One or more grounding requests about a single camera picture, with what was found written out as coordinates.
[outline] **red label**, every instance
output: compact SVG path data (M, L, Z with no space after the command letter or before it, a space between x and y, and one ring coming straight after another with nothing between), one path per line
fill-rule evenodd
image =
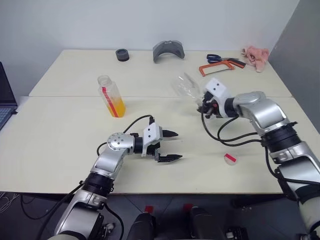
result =
M108 101L108 104L109 104L109 106L110 106L110 108L111 108L111 110L112 110L112 112L113 112L113 115L114 115L116 118L118 118L118 114L117 114L117 112L116 112L115 106L113 105L110 97L109 97L108 94L107 94L107 88L103 86L103 87L102 87L102 92L103 92L103 95L105 96L105 99Z
M234 158L233 156L229 155L228 153L226 153L224 156L227 157L228 159L230 159L232 162L236 162L236 160L237 160L236 158Z

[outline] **yellow liquid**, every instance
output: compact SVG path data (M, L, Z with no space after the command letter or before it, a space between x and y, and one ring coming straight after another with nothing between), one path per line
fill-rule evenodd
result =
M122 101L121 97L120 98L116 98L116 99L112 99L112 104L113 104L114 110L115 110L115 112L117 114L117 116L115 116L113 109L108 104L107 107L108 107L109 112L112 115L112 117L122 118L125 115L126 106L125 106L124 102Z

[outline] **scissors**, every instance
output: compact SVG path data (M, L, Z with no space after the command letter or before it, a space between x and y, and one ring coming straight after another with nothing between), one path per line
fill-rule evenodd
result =
M219 56L217 54L208 54L206 56L206 59L207 59L209 64L213 64L213 63L221 62L223 60L228 60L228 59L230 59L230 57L221 57L221 56Z

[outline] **red and white cap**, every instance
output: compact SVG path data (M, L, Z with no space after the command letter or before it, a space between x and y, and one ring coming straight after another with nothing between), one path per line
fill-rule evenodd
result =
M226 153L224 155L224 160L229 165L235 165L237 163L237 159L234 156L231 156L230 154Z

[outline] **clear plastic bottle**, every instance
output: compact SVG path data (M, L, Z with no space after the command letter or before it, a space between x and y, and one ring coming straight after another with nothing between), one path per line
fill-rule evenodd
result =
M107 75L98 77L99 93L109 109L110 114L115 118L121 118L125 115L126 106L120 96L118 87L114 81L111 81Z

